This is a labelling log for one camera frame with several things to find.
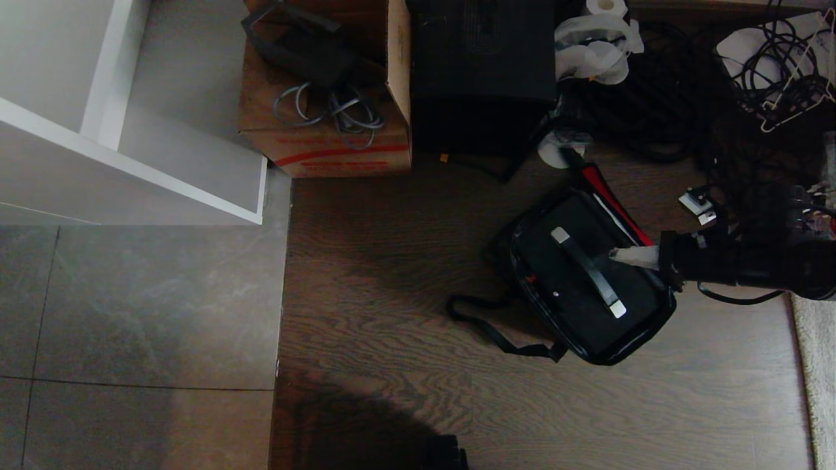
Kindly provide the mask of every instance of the wooden floor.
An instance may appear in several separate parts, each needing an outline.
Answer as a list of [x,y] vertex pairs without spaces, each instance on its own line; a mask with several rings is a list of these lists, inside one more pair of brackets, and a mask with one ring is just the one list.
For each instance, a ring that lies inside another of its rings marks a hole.
[[[691,163],[592,159],[652,237],[696,228],[676,201],[701,184]],[[731,307],[690,286],[613,368],[504,355],[445,316],[449,294],[504,291],[479,251],[564,178],[533,158],[503,186],[418,157],[408,177],[295,182],[274,470],[418,468],[433,434],[457,434],[476,470],[811,468],[784,299]],[[542,342],[522,308],[492,319]]]

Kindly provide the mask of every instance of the red strip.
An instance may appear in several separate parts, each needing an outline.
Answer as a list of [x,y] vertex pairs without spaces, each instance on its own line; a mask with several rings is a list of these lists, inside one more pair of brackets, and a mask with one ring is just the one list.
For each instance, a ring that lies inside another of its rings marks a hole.
[[613,194],[609,192],[607,183],[605,183],[604,180],[601,178],[600,173],[598,173],[598,169],[594,166],[587,166],[583,169],[583,172],[584,177],[586,177],[586,181],[589,181],[589,184],[591,184],[595,188],[595,191],[597,191],[604,199],[607,200],[607,202],[609,202],[610,206],[612,206],[613,209],[615,209],[615,211],[621,216],[622,220],[627,222],[627,225],[629,225],[630,228],[633,229],[633,232],[635,232],[635,234],[639,237],[639,240],[646,247],[653,245],[653,241],[650,240],[650,237],[648,237],[647,235],[645,235],[644,232],[641,231],[639,226],[637,226],[635,222],[633,222],[633,219],[631,219],[630,216],[627,215],[627,211],[625,211],[621,204],[619,204],[618,201],[615,200],[615,196],[613,196]]
[[276,162],[276,165],[279,166],[286,166],[291,165],[293,163],[299,163],[300,161],[310,160],[312,158],[321,158],[324,156],[342,156],[342,155],[363,155],[369,153],[383,153],[389,151],[408,151],[410,149],[409,146],[387,146],[387,147],[370,147],[368,149],[363,150],[356,150],[356,149],[328,149],[326,151],[312,151],[308,153],[302,153],[295,156],[289,156],[288,158],[283,158]]
[[388,161],[346,161],[346,165],[348,166],[386,166],[389,165]]
[[320,162],[304,162],[303,166],[342,166],[344,163],[342,161],[320,161]]

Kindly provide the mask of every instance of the black case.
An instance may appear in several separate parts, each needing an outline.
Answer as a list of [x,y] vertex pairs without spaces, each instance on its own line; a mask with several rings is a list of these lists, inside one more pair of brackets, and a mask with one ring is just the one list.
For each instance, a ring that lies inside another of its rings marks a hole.
[[416,0],[417,151],[515,156],[557,104],[553,0]]
[[[556,227],[573,239],[573,247],[553,238]],[[618,364],[650,340],[676,307],[673,288],[652,271],[609,260],[613,248],[636,244],[650,240],[615,199],[598,167],[588,165],[571,187],[549,194],[505,226],[486,250],[512,297],[546,324],[555,345],[517,348],[488,322],[456,311],[459,302],[500,309],[509,305],[506,300],[454,295],[447,312],[456,321],[478,326],[509,354],[557,361],[571,350],[595,365]],[[590,273],[603,275],[626,314],[616,318]]]

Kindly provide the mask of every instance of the carpet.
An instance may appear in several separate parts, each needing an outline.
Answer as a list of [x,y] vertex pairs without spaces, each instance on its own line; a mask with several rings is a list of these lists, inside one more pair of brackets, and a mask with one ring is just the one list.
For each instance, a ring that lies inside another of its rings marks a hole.
[[836,470],[836,302],[793,295],[816,470]]

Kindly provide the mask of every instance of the cardboard box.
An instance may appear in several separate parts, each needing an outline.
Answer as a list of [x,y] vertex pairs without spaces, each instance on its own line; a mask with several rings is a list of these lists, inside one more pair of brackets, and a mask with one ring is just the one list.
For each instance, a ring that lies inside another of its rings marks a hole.
[[[270,0],[245,0],[250,11]],[[273,101],[302,80],[264,62],[247,43],[238,113],[238,129],[264,155],[290,176],[349,177],[388,176],[409,172],[412,164],[410,137],[410,14],[405,0],[297,0],[304,8],[343,23],[349,43],[364,55],[364,76],[379,75],[380,87],[365,88],[365,96],[386,119],[371,147],[363,150],[347,146],[331,119],[317,125],[293,128],[273,115]],[[279,37],[286,26],[270,17],[257,26],[262,37]],[[385,64],[384,68],[375,66]],[[303,110],[316,115],[317,109]],[[298,121],[292,99],[285,99],[278,113],[288,121]],[[352,135],[355,146],[362,146],[368,135]]]

